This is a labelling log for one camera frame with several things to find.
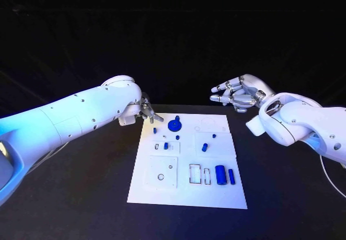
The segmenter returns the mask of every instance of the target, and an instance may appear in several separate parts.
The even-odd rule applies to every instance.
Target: robotic hand
[[[212,88],[211,100],[233,104],[238,113],[257,106],[259,115],[247,122],[256,136],[269,133],[285,146],[303,141],[325,157],[346,164],[346,108],[322,107],[311,98],[273,91],[264,81],[246,74]]]
[[[152,123],[155,119],[165,121],[135,79],[122,75],[101,86],[0,119],[0,205],[60,146],[116,119],[125,126],[136,123],[138,117],[150,118]]]

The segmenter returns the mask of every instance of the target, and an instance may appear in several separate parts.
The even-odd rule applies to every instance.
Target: black tabletop
[[[127,203],[143,120],[76,139],[27,176],[0,207],[0,238],[67,240],[346,239],[346,199],[318,153],[256,137],[233,107],[153,105],[158,113],[227,115],[249,210]],[[346,193],[346,172],[325,160]]]

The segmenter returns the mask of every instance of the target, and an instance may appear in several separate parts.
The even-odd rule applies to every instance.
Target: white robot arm
[[[233,104],[236,111],[247,112],[257,106],[259,115],[247,122],[256,136],[269,133],[285,146],[296,141],[309,144],[329,159],[346,164],[346,108],[322,107],[311,98],[293,93],[276,94],[264,81],[246,74],[217,87],[224,95],[212,95],[211,100]]]
[[[0,119],[0,205],[44,155],[107,123],[136,117],[163,122],[135,79],[122,75],[101,86]]]

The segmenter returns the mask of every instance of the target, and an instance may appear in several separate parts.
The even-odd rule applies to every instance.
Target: cable
[[[39,165],[65,148],[65,146],[68,145],[68,143],[70,142],[67,142],[63,146],[61,146],[61,148],[57,150],[57,152],[52,154],[52,152],[55,151],[55,150],[52,150],[48,154],[47,154],[47,156],[44,157],[44,159],[38,162],[38,163],[35,163],[34,165],[32,165],[32,167],[31,167],[31,169],[29,169],[29,171],[28,171],[28,173],[27,173],[27,175],[39,167]]]
[[[328,171],[326,171],[326,168],[325,168],[325,164],[323,164],[323,156],[321,155],[319,156],[319,159],[321,159],[321,164],[322,164],[322,168],[323,168],[323,171],[325,171],[325,174],[326,174],[326,178],[331,182],[331,184],[334,185],[334,188],[336,189],[336,191],[342,194],[342,196],[346,198],[346,195],[342,193],[342,191],[339,190],[339,188],[336,187],[336,185],[334,184],[332,180],[331,180],[331,176],[328,174]]]

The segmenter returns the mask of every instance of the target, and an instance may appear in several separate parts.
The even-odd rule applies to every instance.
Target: table surface
[[[345,239],[346,199],[319,155],[256,137],[233,107],[153,105],[158,113],[227,115],[249,210],[127,203],[143,120],[76,139],[27,176],[0,207],[0,239]],[[346,193],[346,172],[325,160]]]

